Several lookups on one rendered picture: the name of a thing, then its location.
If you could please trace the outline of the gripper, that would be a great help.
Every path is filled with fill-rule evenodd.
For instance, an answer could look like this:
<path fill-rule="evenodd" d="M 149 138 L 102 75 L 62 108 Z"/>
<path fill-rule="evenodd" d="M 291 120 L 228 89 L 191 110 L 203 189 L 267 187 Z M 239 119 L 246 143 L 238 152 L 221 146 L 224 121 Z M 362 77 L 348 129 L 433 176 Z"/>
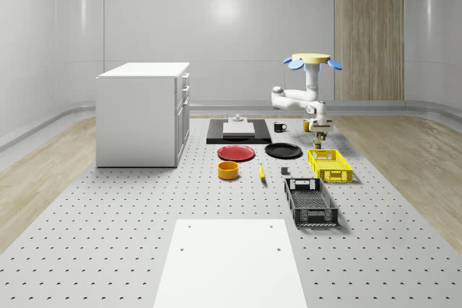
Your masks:
<path fill-rule="evenodd" d="M 333 130 L 332 120 L 327 120 L 324 124 L 319 124 L 316 119 L 310 120 L 310 132 L 315 132 L 315 135 L 317 132 L 320 132 L 320 131 L 328 134 L 328 132 L 332 130 Z"/>

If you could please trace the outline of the black plate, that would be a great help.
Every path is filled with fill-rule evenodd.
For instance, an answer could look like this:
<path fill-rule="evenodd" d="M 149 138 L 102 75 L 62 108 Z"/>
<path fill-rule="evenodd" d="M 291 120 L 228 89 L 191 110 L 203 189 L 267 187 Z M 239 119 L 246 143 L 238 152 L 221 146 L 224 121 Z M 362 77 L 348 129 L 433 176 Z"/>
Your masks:
<path fill-rule="evenodd" d="M 272 143 L 265 147 L 265 152 L 277 159 L 296 159 L 302 156 L 302 149 L 294 144 Z"/>

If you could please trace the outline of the yellow basket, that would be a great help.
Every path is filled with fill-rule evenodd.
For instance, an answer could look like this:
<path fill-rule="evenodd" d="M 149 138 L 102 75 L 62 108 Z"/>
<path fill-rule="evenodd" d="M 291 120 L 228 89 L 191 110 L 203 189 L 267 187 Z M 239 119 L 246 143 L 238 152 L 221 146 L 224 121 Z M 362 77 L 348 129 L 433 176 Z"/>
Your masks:
<path fill-rule="evenodd" d="M 351 182 L 353 169 L 337 149 L 309 149 L 308 163 L 324 182 Z"/>

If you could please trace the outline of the drone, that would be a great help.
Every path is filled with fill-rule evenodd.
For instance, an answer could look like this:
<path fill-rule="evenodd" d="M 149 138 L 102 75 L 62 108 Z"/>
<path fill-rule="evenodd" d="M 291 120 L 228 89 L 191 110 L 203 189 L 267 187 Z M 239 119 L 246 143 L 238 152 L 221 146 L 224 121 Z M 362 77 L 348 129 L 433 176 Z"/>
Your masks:
<path fill-rule="evenodd" d="M 330 55 L 320 53 L 296 53 L 283 60 L 291 70 L 301 69 L 305 64 L 327 63 L 331 68 L 342 70 L 343 66 L 333 60 Z"/>

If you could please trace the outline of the red plate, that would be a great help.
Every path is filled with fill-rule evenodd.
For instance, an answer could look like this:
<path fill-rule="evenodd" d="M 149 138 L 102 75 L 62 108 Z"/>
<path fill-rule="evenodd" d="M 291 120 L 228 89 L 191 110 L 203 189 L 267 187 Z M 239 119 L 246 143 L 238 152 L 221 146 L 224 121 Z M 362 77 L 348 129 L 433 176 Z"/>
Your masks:
<path fill-rule="evenodd" d="M 254 158 L 255 152 L 249 146 L 228 145 L 219 148 L 217 155 L 225 161 L 244 162 Z"/>

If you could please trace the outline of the dark grey basket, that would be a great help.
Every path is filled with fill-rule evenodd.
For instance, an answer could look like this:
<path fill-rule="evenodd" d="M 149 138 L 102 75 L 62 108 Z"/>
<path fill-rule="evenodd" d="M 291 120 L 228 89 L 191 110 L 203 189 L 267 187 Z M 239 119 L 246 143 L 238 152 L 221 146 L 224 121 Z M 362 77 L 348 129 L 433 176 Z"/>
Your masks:
<path fill-rule="evenodd" d="M 338 207 L 319 178 L 286 178 L 284 189 L 296 224 L 338 223 Z"/>

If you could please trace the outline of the yellow bowl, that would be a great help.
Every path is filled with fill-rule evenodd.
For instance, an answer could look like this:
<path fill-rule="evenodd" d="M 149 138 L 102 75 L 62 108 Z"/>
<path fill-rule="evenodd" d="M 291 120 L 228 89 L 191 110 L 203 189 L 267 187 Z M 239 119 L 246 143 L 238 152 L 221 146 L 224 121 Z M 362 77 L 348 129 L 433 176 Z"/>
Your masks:
<path fill-rule="evenodd" d="M 237 162 L 224 161 L 218 164 L 218 177 L 223 180 L 234 180 L 239 176 L 239 165 Z"/>

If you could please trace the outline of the white board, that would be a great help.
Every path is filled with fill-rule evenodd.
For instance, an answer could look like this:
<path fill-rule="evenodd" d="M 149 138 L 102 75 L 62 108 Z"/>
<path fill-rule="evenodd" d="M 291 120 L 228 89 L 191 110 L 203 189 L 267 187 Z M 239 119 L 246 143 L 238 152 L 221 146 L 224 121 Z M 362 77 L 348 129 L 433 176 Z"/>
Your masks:
<path fill-rule="evenodd" d="M 177 220 L 154 308 L 307 308 L 284 220 Z"/>

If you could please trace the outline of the white cabinet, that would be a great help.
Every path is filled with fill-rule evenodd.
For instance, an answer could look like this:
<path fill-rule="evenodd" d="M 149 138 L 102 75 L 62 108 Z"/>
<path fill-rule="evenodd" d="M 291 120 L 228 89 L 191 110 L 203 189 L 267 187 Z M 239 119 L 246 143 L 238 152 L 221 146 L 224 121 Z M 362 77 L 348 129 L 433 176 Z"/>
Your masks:
<path fill-rule="evenodd" d="M 126 63 L 96 78 L 96 165 L 177 167 L 189 133 L 188 62 Z"/>

